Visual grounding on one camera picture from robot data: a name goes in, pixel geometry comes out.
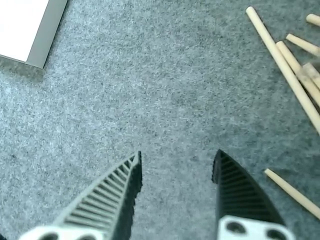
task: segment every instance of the ribbed gripper pad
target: ribbed gripper pad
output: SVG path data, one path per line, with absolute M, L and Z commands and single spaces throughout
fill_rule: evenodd
M 217 186 L 217 221 L 225 215 L 285 225 L 256 181 L 235 160 L 218 150 L 212 181 Z
M 142 187 L 141 152 L 94 181 L 55 220 L 58 226 L 93 228 L 106 240 L 128 240 L 135 198 Z

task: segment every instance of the gray carpet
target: gray carpet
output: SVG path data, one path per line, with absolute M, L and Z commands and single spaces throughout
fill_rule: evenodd
M 318 0 L 70 0 L 44 70 L 0 59 L 0 232 L 52 222 L 110 166 L 143 155 L 133 240 L 209 240 L 221 148 L 298 239 L 320 222 L 263 170 L 320 205 L 320 141 L 245 14 L 276 40 L 318 43 Z M 301 62 L 310 55 L 289 44 Z

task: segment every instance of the carpet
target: carpet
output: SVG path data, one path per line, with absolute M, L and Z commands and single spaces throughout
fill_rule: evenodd
M 0 233 L 51 223 L 136 150 L 132 240 L 212 239 L 221 148 L 298 239 L 320 223 L 264 174 L 320 205 L 320 141 L 245 9 L 275 40 L 320 44 L 316 0 L 69 0 L 43 70 L 0 59 Z M 288 44 L 305 63 L 310 55 Z

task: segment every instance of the wooden dowel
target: wooden dowel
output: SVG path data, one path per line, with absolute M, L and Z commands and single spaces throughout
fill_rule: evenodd
M 298 47 L 302 48 L 303 50 L 307 51 L 308 53 L 320 57 L 320 47 L 292 34 L 288 34 L 286 36 L 286 39 L 291 43 L 297 45 Z
M 304 208 L 306 208 L 310 213 L 312 213 L 316 218 L 320 220 L 320 208 L 318 206 L 316 206 L 312 201 L 302 195 L 298 190 L 296 190 L 293 186 L 291 186 L 269 168 L 267 168 L 264 173 L 287 194 L 289 194 L 294 200 L 296 200 L 299 204 L 301 204 Z
M 320 89 L 320 73 L 317 69 L 309 62 L 303 65 L 303 70 L 312 79 L 315 85 Z
M 276 43 L 276 46 L 295 73 L 296 77 L 299 79 L 300 83 L 305 87 L 316 104 L 320 107 L 320 90 L 317 88 L 311 78 L 303 71 L 302 66 L 289 50 L 289 48 L 285 45 L 285 43 L 283 41 L 279 41 Z
M 290 69 L 286 60 L 282 56 L 281 52 L 279 51 L 278 47 L 276 46 L 275 41 L 273 40 L 273 38 L 269 34 L 268 30 L 264 26 L 263 22 L 261 21 L 260 17 L 258 16 L 256 10 L 252 6 L 250 6 L 246 9 L 246 14 L 250 18 L 255 29 L 257 30 L 258 34 L 260 35 L 262 41 L 264 42 L 265 46 L 269 50 L 274 61 L 278 65 L 282 74 L 284 75 L 286 81 L 290 85 L 295 96 L 299 100 L 302 108 L 304 109 L 304 111 L 308 115 L 309 119 L 311 120 L 313 126 L 315 127 L 318 134 L 320 135 L 320 115 L 317 112 L 315 106 L 313 105 L 313 103 L 309 99 L 308 95 L 306 94 L 303 87 L 300 85 L 295 74 L 292 72 L 292 70 Z
M 320 16 L 318 15 L 309 14 L 308 16 L 306 16 L 306 21 L 320 27 Z

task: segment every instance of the white board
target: white board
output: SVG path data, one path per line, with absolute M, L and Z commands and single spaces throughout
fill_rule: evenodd
M 67 0 L 0 0 L 0 56 L 43 68 Z

